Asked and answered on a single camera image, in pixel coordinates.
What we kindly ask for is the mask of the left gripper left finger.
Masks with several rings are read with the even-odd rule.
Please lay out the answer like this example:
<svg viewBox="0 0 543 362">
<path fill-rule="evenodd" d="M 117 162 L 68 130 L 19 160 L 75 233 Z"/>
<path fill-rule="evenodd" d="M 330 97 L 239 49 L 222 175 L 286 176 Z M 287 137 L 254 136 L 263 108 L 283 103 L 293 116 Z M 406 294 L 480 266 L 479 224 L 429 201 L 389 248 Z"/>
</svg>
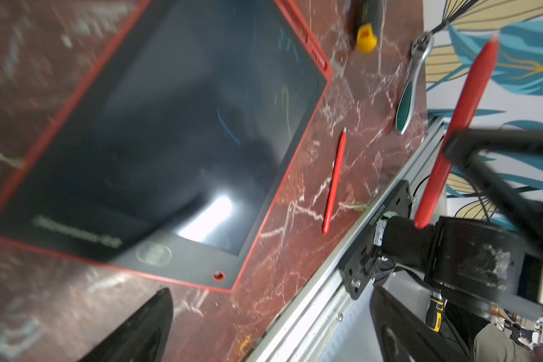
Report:
<svg viewBox="0 0 543 362">
<path fill-rule="evenodd" d="M 172 296 L 162 288 L 81 360 L 161 361 L 172 321 Z"/>
</svg>

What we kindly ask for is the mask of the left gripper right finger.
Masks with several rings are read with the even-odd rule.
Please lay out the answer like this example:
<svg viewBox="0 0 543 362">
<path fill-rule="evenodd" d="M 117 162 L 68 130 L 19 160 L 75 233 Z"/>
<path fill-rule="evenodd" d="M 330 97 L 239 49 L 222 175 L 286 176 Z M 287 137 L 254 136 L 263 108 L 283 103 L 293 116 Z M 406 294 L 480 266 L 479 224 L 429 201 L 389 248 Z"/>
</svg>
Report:
<svg viewBox="0 0 543 362">
<path fill-rule="evenodd" d="M 383 287 L 370 300 L 376 337 L 384 361 L 467 361 Z"/>
</svg>

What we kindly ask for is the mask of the red stylus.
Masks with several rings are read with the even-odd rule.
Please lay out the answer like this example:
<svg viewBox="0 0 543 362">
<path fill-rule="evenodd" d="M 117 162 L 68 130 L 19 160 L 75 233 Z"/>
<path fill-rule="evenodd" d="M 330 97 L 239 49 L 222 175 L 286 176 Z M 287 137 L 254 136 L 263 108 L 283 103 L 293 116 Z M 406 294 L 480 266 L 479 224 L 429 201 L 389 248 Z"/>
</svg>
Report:
<svg viewBox="0 0 543 362">
<path fill-rule="evenodd" d="M 475 117 L 493 70 L 496 67 L 498 52 L 499 33 L 494 33 L 472 64 L 449 123 L 449 128 L 443 139 L 443 148 L 446 147 L 449 139 L 455 132 L 464 131 L 472 123 L 472 119 Z M 453 164 L 448 158 L 440 152 L 434 163 L 425 191 L 422 194 L 422 200 L 414 217 L 414 226 L 417 229 L 424 229 L 429 225 L 438 199 L 444 191 L 452 166 Z"/>
<path fill-rule="evenodd" d="M 339 187 L 340 173 L 342 169 L 342 163 L 345 153 L 345 145 L 347 140 L 347 129 L 343 128 L 342 134 L 339 138 L 338 149 L 336 152 L 336 158 L 333 167 L 333 177 L 330 184 L 330 191 L 327 199 L 327 206 L 324 214 L 324 222 L 322 226 L 322 233 L 327 235 L 330 231 L 331 220 L 333 217 L 333 211 L 336 203 L 336 194 Z"/>
</svg>

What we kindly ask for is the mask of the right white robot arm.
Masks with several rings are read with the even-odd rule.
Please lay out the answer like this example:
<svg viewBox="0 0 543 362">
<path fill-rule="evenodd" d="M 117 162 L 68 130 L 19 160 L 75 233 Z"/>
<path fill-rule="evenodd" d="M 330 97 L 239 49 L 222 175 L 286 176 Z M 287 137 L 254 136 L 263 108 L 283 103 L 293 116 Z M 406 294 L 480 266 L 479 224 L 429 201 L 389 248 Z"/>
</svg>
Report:
<svg viewBox="0 0 543 362">
<path fill-rule="evenodd" d="M 543 156 L 543 131 L 467 129 L 446 140 L 441 157 L 455 165 L 513 224 L 442 217 L 434 225 L 391 214 L 374 225 L 377 256 L 423 274 L 423 284 L 475 315 L 492 306 L 543 318 L 543 202 L 525 199 L 481 160 L 482 151 Z"/>
</svg>

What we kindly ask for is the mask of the middle right writing tablet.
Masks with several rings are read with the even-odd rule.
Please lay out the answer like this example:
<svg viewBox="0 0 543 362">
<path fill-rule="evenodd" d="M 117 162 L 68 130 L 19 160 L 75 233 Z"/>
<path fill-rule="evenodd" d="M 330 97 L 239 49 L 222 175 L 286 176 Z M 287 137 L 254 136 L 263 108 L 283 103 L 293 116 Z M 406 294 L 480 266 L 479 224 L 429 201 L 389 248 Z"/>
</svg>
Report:
<svg viewBox="0 0 543 362">
<path fill-rule="evenodd" d="M 293 1 L 150 1 L 0 192 L 0 242 L 228 294 L 332 67 Z"/>
</svg>

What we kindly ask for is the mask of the yellow black screwdriver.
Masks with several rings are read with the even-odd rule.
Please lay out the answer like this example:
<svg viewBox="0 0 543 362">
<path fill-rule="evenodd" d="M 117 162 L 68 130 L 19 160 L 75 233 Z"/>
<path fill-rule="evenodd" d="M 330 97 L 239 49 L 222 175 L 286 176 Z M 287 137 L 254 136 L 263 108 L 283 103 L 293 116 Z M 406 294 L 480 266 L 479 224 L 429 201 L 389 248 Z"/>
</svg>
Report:
<svg viewBox="0 0 543 362">
<path fill-rule="evenodd" d="M 356 47 L 365 54 L 378 45 L 383 16 L 381 0 L 360 0 L 355 14 Z"/>
</svg>

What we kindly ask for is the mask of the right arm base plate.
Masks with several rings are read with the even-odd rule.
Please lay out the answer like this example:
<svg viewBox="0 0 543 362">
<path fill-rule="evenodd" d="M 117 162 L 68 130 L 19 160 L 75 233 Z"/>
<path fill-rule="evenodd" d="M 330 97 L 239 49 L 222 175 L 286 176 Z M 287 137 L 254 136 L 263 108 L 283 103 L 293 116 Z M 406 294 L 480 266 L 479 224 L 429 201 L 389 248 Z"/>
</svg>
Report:
<svg viewBox="0 0 543 362">
<path fill-rule="evenodd" d="M 352 243 L 337 268 L 345 291 L 357 300 L 370 280 L 384 275 L 379 266 L 384 228 L 392 217 L 409 217 L 412 208 L 410 184 L 396 183 L 390 193 L 369 212 L 367 223 L 352 238 Z"/>
</svg>

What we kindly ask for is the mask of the aluminium front rail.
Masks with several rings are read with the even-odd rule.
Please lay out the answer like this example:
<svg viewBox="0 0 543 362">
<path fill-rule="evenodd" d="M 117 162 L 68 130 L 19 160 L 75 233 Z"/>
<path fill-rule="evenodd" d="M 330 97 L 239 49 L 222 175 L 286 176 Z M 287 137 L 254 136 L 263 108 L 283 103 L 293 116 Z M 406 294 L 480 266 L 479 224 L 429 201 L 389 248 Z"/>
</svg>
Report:
<svg viewBox="0 0 543 362">
<path fill-rule="evenodd" d="M 248 361 L 382 359 L 370 315 L 373 280 L 364 265 L 376 250 L 377 221 L 416 211 L 444 133 L 443 118 L 431 117 L 424 143 L 258 341 Z"/>
</svg>

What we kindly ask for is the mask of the green handled ratchet wrench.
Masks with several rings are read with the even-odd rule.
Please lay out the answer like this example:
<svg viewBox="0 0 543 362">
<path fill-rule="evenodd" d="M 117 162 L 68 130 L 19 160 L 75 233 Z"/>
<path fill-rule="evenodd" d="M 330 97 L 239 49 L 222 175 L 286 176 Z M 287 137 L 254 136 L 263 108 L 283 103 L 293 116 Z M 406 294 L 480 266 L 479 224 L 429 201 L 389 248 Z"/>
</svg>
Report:
<svg viewBox="0 0 543 362">
<path fill-rule="evenodd" d="M 395 130 L 402 135 L 413 119 L 416 102 L 416 85 L 426 58 L 434 45 L 433 33 L 424 32 L 415 39 L 410 48 L 410 66 L 407 82 L 402 91 L 395 116 Z"/>
</svg>

